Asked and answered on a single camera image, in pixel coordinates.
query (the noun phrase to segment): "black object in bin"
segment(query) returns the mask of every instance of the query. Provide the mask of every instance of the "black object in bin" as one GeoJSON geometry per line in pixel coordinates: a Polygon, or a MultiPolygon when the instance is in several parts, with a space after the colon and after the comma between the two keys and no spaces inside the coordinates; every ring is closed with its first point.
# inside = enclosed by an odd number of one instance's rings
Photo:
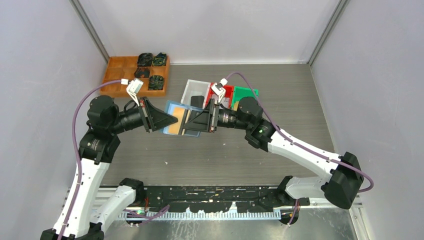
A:
{"type": "Polygon", "coordinates": [[[150,76],[150,71],[148,67],[137,67],[137,70],[134,72],[134,77],[138,79],[147,79],[150,76]]]}
{"type": "Polygon", "coordinates": [[[153,58],[153,66],[163,67],[167,65],[167,54],[164,52],[159,53],[153,58]]]}
{"type": "Polygon", "coordinates": [[[138,56],[137,66],[138,67],[150,67],[153,61],[153,54],[150,52],[142,53],[138,56]]]}
{"type": "Polygon", "coordinates": [[[162,90],[164,89],[164,77],[160,75],[153,75],[148,80],[149,90],[162,90]]]}

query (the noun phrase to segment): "gray metal table surface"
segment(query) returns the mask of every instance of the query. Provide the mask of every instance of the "gray metal table surface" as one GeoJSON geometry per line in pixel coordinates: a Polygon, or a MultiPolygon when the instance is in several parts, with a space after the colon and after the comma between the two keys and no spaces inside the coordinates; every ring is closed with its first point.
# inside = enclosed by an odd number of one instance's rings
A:
{"type": "Polygon", "coordinates": [[[306,208],[298,221],[283,225],[278,220],[180,220],[152,221],[130,227],[115,221],[107,240],[356,240],[348,210],[306,208]]]}
{"type": "MultiPolygon", "coordinates": [[[[149,98],[164,109],[180,102],[187,79],[218,82],[240,71],[259,90],[259,98],[276,123],[293,136],[334,151],[310,67],[306,64],[172,65],[165,97],[149,98]]],[[[229,85],[246,87],[234,76],[229,85]]],[[[129,98],[116,98],[120,108],[129,98]]],[[[200,137],[147,133],[139,128],[119,135],[121,144],[102,184],[134,178],[146,185],[278,185],[284,176],[314,173],[284,157],[251,147],[245,132],[218,128],[200,137]]]]}

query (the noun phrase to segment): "white wall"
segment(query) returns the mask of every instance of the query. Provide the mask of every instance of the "white wall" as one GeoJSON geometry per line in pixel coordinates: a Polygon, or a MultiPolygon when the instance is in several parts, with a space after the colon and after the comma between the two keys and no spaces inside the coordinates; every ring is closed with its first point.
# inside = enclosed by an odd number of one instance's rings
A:
{"type": "Polygon", "coordinates": [[[306,63],[339,0],[81,1],[111,56],[306,63]]]}
{"type": "Polygon", "coordinates": [[[424,2],[350,1],[312,70],[340,152],[375,188],[361,198],[376,240],[423,239],[424,2]]]}
{"type": "Polygon", "coordinates": [[[75,173],[75,107],[106,64],[68,1],[4,1],[0,28],[0,238],[40,239],[75,173]]]}

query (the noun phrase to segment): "white cable connector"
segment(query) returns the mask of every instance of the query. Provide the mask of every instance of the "white cable connector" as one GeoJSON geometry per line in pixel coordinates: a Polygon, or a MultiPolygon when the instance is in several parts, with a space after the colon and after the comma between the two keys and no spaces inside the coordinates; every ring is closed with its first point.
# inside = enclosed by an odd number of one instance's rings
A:
{"type": "Polygon", "coordinates": [[[128,79],[125,79],[125,78],[122,78],[121,80],[120,80],[120,84],[122,84],[122,85],[128,85],[128,79]]]}
{"type": "Polygon", "coordinates": [[[222,100],[224,99],[226,90],[224,88],[225,85],[227,85],[228,81],[223,78],[221,81],[214,83],[210,89],[212,89],[213,93],[215,93],[218,96],[218,99],[215,100],[216,105],[220,105],[222,100]]]}
{"type": "Polygon", "coordinates": [[[134,100],[134,102],[135,102],[135,104],[137,104],[137,106],[140,106],[140,102],[137,100],[137,93],[140,91],[142,86],[143,86],[143,81],[141,81],[138,78],[134,78],[134,80],[132,80],[128,84],[128,86],[126,87],[126,92],[132,98],[132,100],[134,100]]]}

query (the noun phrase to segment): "wooden tray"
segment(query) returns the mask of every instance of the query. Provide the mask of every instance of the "wooden tray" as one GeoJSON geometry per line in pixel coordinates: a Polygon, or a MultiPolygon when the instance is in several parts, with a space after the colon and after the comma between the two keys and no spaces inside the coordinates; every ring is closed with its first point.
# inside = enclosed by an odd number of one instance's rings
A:
{"type": "MultiPolygon", "coordinates": [[[[109,58],[106,72],[104,73],[102,83],[107,83],[112,80],[121,79],[134,79],[134,72],[137,69],[138,56],[112,56],[109,58]]],[[[150,76],[160,75],[163,77],[163,89],[162,90],[149,90],[149,79],[140,78],[143,81],[143,86],[138,92],[139,97],[163,97],[167,94],[167,86],[169,81],[170,72],[170,57],[166,58],[166,66],[147,66],[146,68],[150,71],[150,76]]],[[[127,86],[119,83],[104,86],[100,89],[101,95],[108,95],[112,98],[126,98],[130,97],[126,91],[127,86]]]]}

